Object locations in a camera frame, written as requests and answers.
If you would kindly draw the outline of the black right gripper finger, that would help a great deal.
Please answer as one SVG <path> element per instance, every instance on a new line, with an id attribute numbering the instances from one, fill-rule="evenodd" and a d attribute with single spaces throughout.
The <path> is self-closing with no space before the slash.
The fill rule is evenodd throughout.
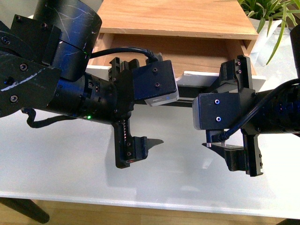
<path id="1" fill-rule="evenodd" d="M 238 155 L 243 151 L 241 146 L 225 143 L 203 143 L 202 145 L 220 155 L 226 162 L 237 161 Z"/>

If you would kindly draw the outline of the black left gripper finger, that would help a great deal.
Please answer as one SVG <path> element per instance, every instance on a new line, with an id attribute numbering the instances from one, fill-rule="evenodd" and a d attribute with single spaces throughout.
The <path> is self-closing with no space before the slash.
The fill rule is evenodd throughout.
<path id="1" fill-rule="evenodd" d="M 161 139 L 152 139 L 152 138 L 147 138 L 147 149 L 151 149 L 157 145 L 163 144 L 164 141 Z"/>

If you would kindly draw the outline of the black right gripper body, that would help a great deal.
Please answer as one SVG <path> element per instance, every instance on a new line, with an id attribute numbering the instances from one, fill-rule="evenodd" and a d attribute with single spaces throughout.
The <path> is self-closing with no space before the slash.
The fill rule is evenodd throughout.
<path id="1" fill-rule="evenodd" d="M 237 161 L 226 162 L 230 171 L 245 171 L 251 177 L 260 176 L 262 172 L 261 152 L 258 147 L 259 128 L 250 123 L 254 116 L 257 93 L 253 89 L 250 58 L 239 55 L 235 60 L 238 94 L 245 109 L 244 114 L 225 132 L 228 139 L 236 131 L 241 130 L 243 137 L 243 151 L 238 155 Z"/>

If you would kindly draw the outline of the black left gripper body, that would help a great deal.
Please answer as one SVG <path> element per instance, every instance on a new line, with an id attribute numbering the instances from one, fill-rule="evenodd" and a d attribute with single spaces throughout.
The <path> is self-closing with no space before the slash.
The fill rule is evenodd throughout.
<path id="1" fill-rule="evenodd" d="M 112 123 L 115 164 L 117 168 L 127 168 L 133 162 L 146 159 L 150 148 L 147 137 L 136 137 L 130 133 L 129 118 L 135 104 L 132 69 L 137 68 L 139 62 L 137 59 L 121 61 L 116 57 L 110 64 L 109 80 L 117 91 Z"/>

